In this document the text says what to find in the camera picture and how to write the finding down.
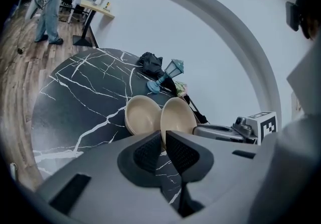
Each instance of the wooden desk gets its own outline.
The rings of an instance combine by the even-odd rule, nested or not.
[[[85,28],[84,28],[84,31],[82,33],[81,36],[76,36],[74,35],[72,37],[72,44],[73,45],[79,45],[79,46],[88,46],[88,47],[92,47],[92,43],[90,41],[90,38],[89,37],[86,37],[86,34],[87,34],[87,30],[89,28],[89,25],[95,15],[96,12],[99,12],[99,13],[102,13],[110,18],[114,18],[115,16],[110,14],[110,12],[104,10],[103,7],[101,6],[95,6],[92,4],[91,1],[88,1],[88,0],[81,0],[80,1],[80,6],[82,7],[85,7],[85,8],[88,8],[88,9],[91,9],[91,13],[90,15],[88,16],[88,19],[86,21],[86,25],[85,25]]]

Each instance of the black slot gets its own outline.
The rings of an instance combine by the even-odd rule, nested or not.
[[[182,177],[178,212],[182,217],[187,217],[200,211],[204,206],[191,199],[186,185],[189,182],[202,180],[206,176],[214,164],[214,156],[208,149],[172,131],[166,131],[166,146],[167,155]]]
[[[67,215],[90,179],[91,177],[86,175],[76,174],[50,202],[50,205],[57,211]]]
[[[161,187],[155,176],[157,160],[162,151],[162,136],[156,131],[125,148],[117,158],[120,172],[133,184],[141,187]]]
[[[216,137],[215,140],[219,140],[219,141],[225,141],[225,142],[230,142],[231,139],[230,138],[221,138],[221,137]]]
[[[248,159],[253,159],[254,156],[256,155],[255,153],[245,152],[241,150],[235,150],[232,154],[235,154],[237,156],[241,156],[244,158],[248,158]]]

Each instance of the blue cloth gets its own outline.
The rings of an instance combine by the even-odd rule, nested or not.
[[[41,40],[45,31],[48,34],[48,42],[54,43],[59,39],[58,35],[58,12],[60,0],[47,0],[38,20],[35,42]]]

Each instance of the desk leg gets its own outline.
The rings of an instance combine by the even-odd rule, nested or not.
[[[94,17],[96,11],[91,11],[90,15],[88,16],[84,31],[82,32],[81,36],[73,36],[72,37],[72,44],[73,45],[79,45],[79,46],[88,46],[88,47],[92,47],[92,43],[90,41],[89,37],[86,37],[87,34],[87,30],[89,28],[89,25],[92,21],[92,18]]]
[[[70,14],[69,14],[69,18],[68,18],[67,23],[70,23],[71,17],[72,17],[73,14],[74,14],[74,9],[72,9],[72,10],[70,11]]]

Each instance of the beige bowl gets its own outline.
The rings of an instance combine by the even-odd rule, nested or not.
[[[192,134],[196,125],[194,113],[185,101],[175,97],[166,102],[160,117],[160,130],[164,144],[166,144],[167,130]]]
[[[136,95],[130,99],[125,109],[125,125],[132,135],[160,130],[161,108],[152,99]]]

